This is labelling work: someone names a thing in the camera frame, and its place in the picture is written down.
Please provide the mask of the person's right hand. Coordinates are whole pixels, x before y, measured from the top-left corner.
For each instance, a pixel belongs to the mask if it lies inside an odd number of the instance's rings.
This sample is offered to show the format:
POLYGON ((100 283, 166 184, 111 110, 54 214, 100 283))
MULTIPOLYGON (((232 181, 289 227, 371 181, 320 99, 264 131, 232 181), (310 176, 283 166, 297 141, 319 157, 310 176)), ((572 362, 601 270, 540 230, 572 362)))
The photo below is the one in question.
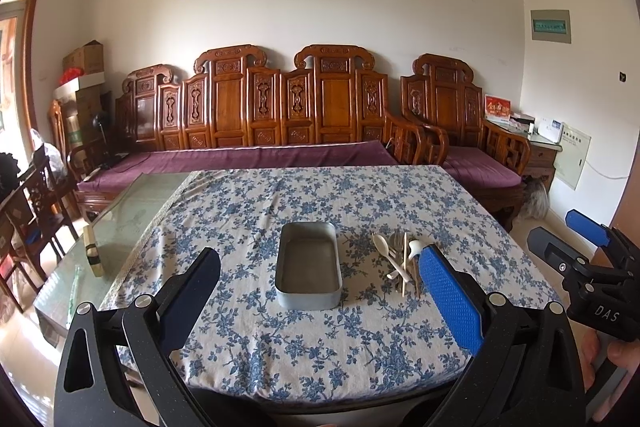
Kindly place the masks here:
MULTIPOLYGON (((585 388, 589 389, 596 378, 594 362, 598 355, 603 352, 602 343, 597 333, 593 329, 588 329, 582 344, 580 345, 580 363, 582 363, 582 378, 585 388)), ((616 366, 625 369, 626 375, 616 388, 616 395, 621 395, 628 386, 631 378, 636 373, 639 366, 639 341, 631 343, 625 341, 611 340, 606 348, 606 357, 616 366)))

